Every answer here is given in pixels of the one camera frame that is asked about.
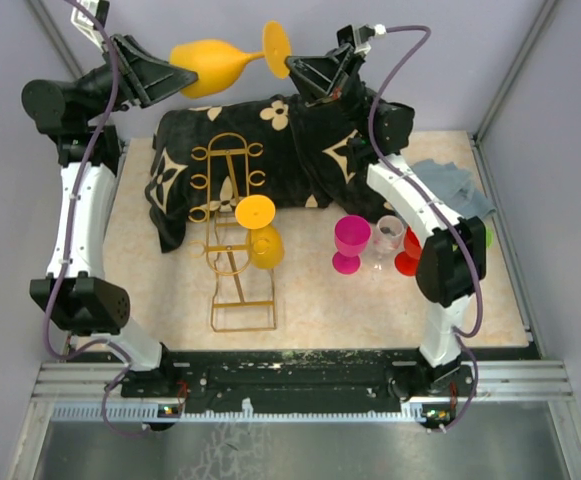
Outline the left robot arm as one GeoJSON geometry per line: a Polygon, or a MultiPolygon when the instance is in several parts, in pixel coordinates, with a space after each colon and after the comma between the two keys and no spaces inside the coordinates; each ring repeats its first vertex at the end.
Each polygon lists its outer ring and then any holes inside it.
{"type": "Polygon", "coordinates": [[[73,82],[37,79],[21,101],[38,132],[56,146],[61,213],[46,274],[30,283],[44,324],[105,345],[154,395],[171,394],[178,373],[164,364],[165,348],[131,317],[127,291],[105,279],[103,243],[119,176],[122,145],[111,113],[150,107],[193,84],[194,71],[159,59],[130,35],[111,36],[104,63],[73,82]]]}

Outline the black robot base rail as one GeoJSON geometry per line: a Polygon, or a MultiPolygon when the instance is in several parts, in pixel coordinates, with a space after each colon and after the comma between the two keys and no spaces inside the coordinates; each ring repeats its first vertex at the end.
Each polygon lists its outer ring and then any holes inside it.
{"type": "Polygon", "coordinates": [[[125,398],[173,398],[189,413],[396,413],[415,397],[465,396],[473,381],[460,359],[431,367],[415,349],[179,351],[130,372],[125,398]]]}

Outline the red plastic wine glass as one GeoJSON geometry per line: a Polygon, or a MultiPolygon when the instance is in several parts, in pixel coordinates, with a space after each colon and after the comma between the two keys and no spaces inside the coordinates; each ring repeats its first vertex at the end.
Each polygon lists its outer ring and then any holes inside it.
{"type": "Polygon", "coordinates": [[[421,253],[420,243],[413,230],[408,227],[403,238],[403,250],[396,255],[394,260],[396,270],[404,276],[415,276],[421,253]]]}

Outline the orange plastic wine glass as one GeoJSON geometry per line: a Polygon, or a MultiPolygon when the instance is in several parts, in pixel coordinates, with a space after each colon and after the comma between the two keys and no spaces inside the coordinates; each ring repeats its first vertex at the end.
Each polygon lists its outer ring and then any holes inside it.
{"type": "Polygon", "coordinates": [[[179,92],[191,99],[220,93],[230,88],[248,64],[264,59],[269,70],[279,79],[289,76],[285,60],[292,47],[284,28],[269,21],[262,30],[262,49],[247,53],[218,39],[204,39],[175,46],[169,57],[173,66],[194,72],[197,79],[179,92]]]}

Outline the clear wine glass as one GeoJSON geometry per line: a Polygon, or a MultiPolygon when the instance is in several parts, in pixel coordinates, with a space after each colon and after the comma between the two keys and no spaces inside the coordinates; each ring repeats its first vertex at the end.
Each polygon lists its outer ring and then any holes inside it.
{"type": "Polygon", "coordinates": [[[373,267],[377,271],[382,271],[394,259],[404,233],[405,226],[397,216],[386,215],[377,221],[371,247],[373,267]]]}

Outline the pink plastic wine glass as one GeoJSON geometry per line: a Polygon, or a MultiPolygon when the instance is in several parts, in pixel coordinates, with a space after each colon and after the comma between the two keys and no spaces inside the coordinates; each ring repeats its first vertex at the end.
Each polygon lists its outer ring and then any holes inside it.
{"type": "Polygon", "coordinates": [[[337,252],[332,257],[333,268],[340,274],[351,275],[361,266],[361,253],[372,235],[370,224],[361,216],[347,215],[334,227],[337,252]]]}

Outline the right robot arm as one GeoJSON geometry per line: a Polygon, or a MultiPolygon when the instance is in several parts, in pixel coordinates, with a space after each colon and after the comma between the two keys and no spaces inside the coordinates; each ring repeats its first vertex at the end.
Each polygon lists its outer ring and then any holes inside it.
{"type": "Polygon", "coordinates": [[[427,301],[416,380],[440,395],[460,368],[464,339],[475,336],[484,313],[486,227],[450,208],[407,165],[402,150],[414,123],[412,108],[370,92],[359,71],[366,53],[343,43],[323,56],[289,56],[284,63],[310,107],[335,104],[358,128],[353,157],[366,163],[366,183],[405,220],[421,248],[414,277],[427,301]]]}

